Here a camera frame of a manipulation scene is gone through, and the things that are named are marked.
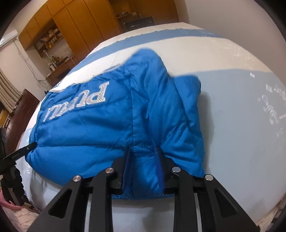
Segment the white air conditioner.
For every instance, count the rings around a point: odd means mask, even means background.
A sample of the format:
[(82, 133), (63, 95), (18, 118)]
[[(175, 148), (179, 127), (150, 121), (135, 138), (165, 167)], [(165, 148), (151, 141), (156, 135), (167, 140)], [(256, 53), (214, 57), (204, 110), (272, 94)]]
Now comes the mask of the white air conditioner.
[(2, 48), (3, 46), (5, 46), (7, 43), (9, 43), (10, 41), (16, 39), (18, 37), (18, 32), (17, 30), (13, 30), (11, 32), (9, 32), (8, 34), (4, 35), (2, 38), (1, 38), (1, 41), (0, 41), (0, 48)]

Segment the beige window curtain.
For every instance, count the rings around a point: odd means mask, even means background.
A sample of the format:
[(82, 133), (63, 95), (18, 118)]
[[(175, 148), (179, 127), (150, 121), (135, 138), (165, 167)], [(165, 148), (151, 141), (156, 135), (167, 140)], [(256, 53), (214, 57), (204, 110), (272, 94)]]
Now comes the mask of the beige window curtain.
[(1, 103), (11, 114), (21, 98), (21, 93), (7, 79), (3, 71), (0, 73)]

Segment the wooden wall bookshelf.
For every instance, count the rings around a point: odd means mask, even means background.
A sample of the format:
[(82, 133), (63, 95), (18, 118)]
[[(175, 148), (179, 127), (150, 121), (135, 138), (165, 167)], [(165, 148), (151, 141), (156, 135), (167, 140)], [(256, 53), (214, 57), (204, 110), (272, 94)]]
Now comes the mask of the wooden wall bookshelf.
[(56, 23), (51, 20), (45, 25), (36, 38), (34, 39), (33, 46), (40, 57), (46, 56), (59, 41), (63, 39), (63, 35), (59, 30)]

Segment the blue puffer jacket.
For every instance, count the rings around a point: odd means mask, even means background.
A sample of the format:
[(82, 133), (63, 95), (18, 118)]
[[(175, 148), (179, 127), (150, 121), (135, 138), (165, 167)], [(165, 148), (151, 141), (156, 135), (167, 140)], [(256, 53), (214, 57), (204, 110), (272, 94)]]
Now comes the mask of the blue puffer jacket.
[(196, 76), (171, 77), (159, 55), (141, 49), (87, 82), (48, 93), (29, 137), (37, 147), (26, 162), (63, 186), (75, 175), (97, 175), (129, 150), (123, 197), (160, 198), (159, 151), (190, 175), (204, 176), (200, 92)]

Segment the wooden wardrobe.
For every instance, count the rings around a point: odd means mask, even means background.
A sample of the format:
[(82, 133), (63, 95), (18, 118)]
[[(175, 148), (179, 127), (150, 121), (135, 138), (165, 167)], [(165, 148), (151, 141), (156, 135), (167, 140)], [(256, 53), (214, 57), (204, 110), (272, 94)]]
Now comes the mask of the wooden wardrobe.
[(24, 49), (55, 23), (78, 60), (101, 42), (124, 32), (124, 24), (152, 17), (155, 24), (179, 21), (174, 1), (44, 1), (19, 34)]

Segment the dark wooden headboard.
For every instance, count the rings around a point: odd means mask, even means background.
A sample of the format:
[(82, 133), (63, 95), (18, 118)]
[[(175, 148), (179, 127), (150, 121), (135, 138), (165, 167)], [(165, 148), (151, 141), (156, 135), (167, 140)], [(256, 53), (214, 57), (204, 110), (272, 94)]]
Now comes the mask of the dark wooden headboard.
[(6, 150), (8, 154), (16, 150), (18, 142), (26, 130), (26, 127), (28, 126), (39, 102), (38, 98), (36, 98), (27, 89), (24, 89), (16, 108), (12, 115), (8, 117), (10, 119), (6, 128)]

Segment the blue white bed sheet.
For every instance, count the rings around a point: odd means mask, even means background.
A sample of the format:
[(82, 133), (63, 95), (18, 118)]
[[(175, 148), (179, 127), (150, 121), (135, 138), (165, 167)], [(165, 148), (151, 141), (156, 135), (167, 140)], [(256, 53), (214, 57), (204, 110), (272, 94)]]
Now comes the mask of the blue white bed sheet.
[[(87, 82), (141, 49), (159, 55), (171, 77), (199, 79), (204, 174), (212, 174), (253, 221), (260, 221), (285, 195), (285, 86), (244, 48), (186, 23), (145, 27), (102, 42), (50, 92)], [(42, 101), (21, 147), (30, 143)], [(29, 201), (44, 209), (62, 185), (40, 175), (25, 158), (17, 166)], [(114, 197), (112, 207), (116, 231), (171, 230), (173, 197)]]

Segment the pink knitted cloth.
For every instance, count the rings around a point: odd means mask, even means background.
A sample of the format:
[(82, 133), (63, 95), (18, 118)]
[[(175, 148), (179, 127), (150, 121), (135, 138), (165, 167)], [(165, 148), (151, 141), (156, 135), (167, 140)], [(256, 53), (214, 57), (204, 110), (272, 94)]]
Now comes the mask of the pink knitted cloth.
[(6, 201), (2, 189), (0, 189), (0, 204), (11, 210), (21, 210), (23, 207), (13, 204), (11, 201)]

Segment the wooden desk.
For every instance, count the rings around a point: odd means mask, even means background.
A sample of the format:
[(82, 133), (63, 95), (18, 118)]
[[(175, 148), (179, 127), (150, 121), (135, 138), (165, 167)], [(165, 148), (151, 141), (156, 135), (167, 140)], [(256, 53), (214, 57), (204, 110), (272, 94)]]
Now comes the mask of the wooden desk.
[(79, 63), (75, 55), (68, 57), (59, 67), (52, 71), (46, 80), (54, 87)]

